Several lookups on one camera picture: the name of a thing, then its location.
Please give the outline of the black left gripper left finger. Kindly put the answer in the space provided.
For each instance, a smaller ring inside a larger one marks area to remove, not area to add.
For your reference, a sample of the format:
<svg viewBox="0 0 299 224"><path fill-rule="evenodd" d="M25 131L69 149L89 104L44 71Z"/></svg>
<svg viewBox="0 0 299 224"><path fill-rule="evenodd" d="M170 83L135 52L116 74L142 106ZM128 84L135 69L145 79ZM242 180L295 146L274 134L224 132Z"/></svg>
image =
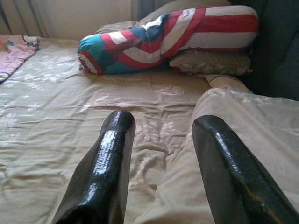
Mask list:
<svg viewBox="0 0 299 224"><path fill-rule="evenodd" d="M52 219L54 224L122 224L135 136L134 116L116 110L77 165Z"/></svg>

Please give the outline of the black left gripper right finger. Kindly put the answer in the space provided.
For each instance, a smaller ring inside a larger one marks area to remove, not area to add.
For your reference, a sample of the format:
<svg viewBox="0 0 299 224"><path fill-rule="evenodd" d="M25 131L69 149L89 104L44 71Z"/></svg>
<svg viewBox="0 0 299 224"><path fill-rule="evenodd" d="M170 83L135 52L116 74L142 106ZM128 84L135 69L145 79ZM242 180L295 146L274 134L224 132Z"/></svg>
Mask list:
<svg viewBox="0 0 299 224"><path fill-rule="evenodd" d="M215 223L298 223L281 188L223 119L196 118L192 139Z"/></svg>

